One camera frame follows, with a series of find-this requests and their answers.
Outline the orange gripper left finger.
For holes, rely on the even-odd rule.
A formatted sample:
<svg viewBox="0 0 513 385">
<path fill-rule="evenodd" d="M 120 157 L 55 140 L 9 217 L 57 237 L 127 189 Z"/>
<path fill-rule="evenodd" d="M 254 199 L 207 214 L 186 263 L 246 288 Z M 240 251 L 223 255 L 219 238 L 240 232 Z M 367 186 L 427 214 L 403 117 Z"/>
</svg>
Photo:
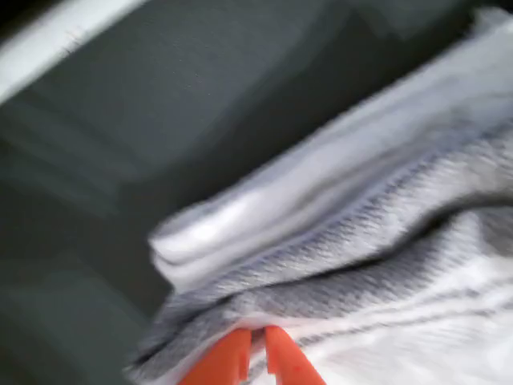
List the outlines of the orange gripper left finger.
<svg viewBox="0 0 513 385">
<path fill-rule="evenodd" d="M 252 332 L 237 329 L 207 351 L 179 385 L 237 385 L 248 378 Z"/>
</svg>

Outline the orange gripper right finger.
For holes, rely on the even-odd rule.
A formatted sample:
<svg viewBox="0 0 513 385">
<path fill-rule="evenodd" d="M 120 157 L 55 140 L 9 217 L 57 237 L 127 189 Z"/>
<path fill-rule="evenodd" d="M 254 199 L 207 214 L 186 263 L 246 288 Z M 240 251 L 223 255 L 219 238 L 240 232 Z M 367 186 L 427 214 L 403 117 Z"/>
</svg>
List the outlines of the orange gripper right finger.
<svg viewBox="0 0 513 385">
<path fill-rule="evenodd" d="M 278 385 L 325 385 L 295 341 L 280 327 L 265 328 L 268 373 Z"/>
</svg>

